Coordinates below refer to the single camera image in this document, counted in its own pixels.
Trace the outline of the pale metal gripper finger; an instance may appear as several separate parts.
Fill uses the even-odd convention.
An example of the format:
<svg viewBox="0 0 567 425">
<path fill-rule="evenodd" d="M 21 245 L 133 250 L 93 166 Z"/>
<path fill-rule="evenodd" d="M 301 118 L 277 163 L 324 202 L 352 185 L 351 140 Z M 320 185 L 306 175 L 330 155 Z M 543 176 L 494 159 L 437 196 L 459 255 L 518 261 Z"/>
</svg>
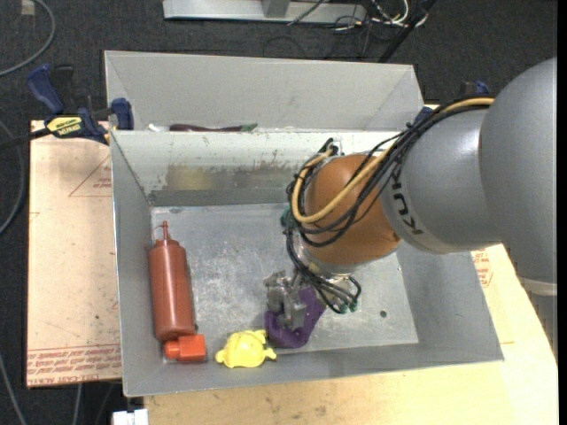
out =
<svg viewBox="0 0 567 425">
<path fill-rule="evenodd" d="M 288 301 L 284 304 L 284 326 L 295 330 L 302 328 L 305 322 L 307 305 L 300 300 Z"/>
<path fill-rule="evenodd" d="M 281 287 L 268 288 L 267 309 L 275 316 L 284 312 L 284 289 Z"/>
</svg>

